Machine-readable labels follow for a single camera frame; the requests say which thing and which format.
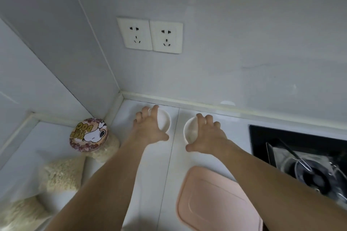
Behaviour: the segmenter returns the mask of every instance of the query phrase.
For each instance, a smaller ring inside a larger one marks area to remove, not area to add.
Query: white countertop
[[[154,104],[125,100],[113,123],[111,130],[121,143],[128,136],[135,113],[144,106]],[[127,230],[190,230],[176,216],[176,198],[185,174],[194,165],[206,167],[229,179],[233,176],[215,157],[200,153],[187,153],[183,139],[183,127],[188,119],[198,112],[160,106],[171,116],[169,140],[149,145],[142,156],[136,175],[132,199],[124,220]],[[347,140],[346,134],[324,132],[319,128],[308,129],[279,123],[266,123],[213,114],[214,120],[221,123],[227,137],[245,151],[251,153],[249,124],[264,127],[302,132],[307,134]],[[0,170],[0,197],[20,179],[32,177],[38,166],[49,160],[78,155],[68,144],[72,128],[47,123],[38,123],[26,140]],[[96,172],[102,164],[87,158],[83,172],[83,183]],[[41,200],[52,212],[57,213],[72,198],[74,192],[61,194],[41,194]]]

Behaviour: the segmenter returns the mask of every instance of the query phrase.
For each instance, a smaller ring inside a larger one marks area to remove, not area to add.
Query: pink plastic container
[[[240,185],[206,168],[189,169],[179,192],[178,218],[196,231],[260,231],[263,221]]]

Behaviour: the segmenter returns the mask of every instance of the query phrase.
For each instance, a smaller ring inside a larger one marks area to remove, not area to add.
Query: snoopy illustration
[[[98,128],[92,132],[88,132],[84,135],[83,141],[91,141],[97,143],[106,134],[106,124],[104,122],[99,123]]]

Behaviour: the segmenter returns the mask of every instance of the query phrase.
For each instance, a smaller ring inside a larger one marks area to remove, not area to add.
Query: person's left hand
[[[158,127],[158,105],[154,105],[151,115],[148,115],[149,107],[143,107],[142,111],[136,113],[136,119],[130,133],[130,141],[139,141],[145,146],[158,141],[167,141],[169,136]]]

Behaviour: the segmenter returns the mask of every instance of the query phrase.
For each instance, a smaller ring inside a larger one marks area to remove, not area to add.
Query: jar lid
[[[108,128],[101,119],[89,118],[77,124],[70,134],[70,145],[80,152],[100,148],[108,137]]]

